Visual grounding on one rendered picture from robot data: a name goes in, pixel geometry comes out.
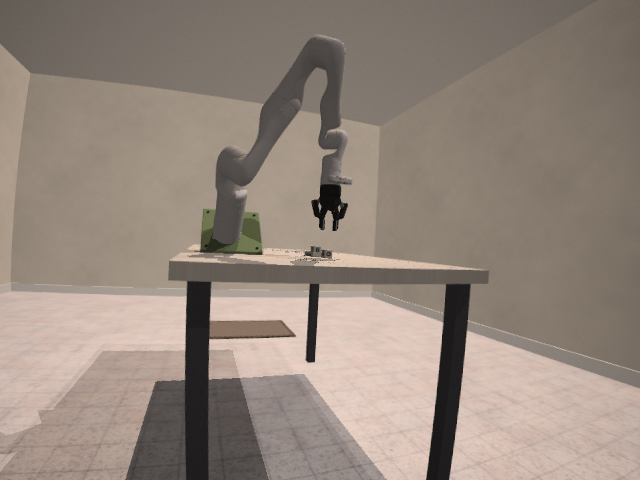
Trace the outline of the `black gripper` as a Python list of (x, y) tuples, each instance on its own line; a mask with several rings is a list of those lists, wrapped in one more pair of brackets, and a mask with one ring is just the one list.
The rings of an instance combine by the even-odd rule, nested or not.
[[(343, 219), (346, 213), (348, 204), (341, 202), (341, 186), (334, 184), (320, 185), (320, 197), (318, 200), (312, 200), (312, 208), (314, 216), (319, 218), (320, 230), (325, 229), (325, 215), (327, 211), (331, 211), (333, 215), (333, 231), (337, 231), (338, 222)], [(319, 203), (321, 204), (321, 210), (319, 211)], [(340, 212), (338, 207), (340, 205)]]

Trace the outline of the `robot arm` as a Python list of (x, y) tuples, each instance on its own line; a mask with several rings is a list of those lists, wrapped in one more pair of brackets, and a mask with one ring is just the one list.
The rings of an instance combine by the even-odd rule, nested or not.
[(352, 184), (351, 178), (340, 177), (347, 133), (332, 130), (342, 122), (344, 65), (345, 48), (340, 40), (323, 35), (311, 37), (264, 103), (258, 136), (250, 152), (246, 153), (234, 145), (221, 151), (216, 164), (217, 201), (212, 239), (223, 244), (233, 244), (240, 239), (248, 194), (246, 185), (254, 179), (274, 144), (300, 110), (306, 80), (316, 67), (326, 70), (328, 80), (320, 101), (321, 130), (318, 143), (322, 149), (336, 150), (322, 159), (320, 185)]

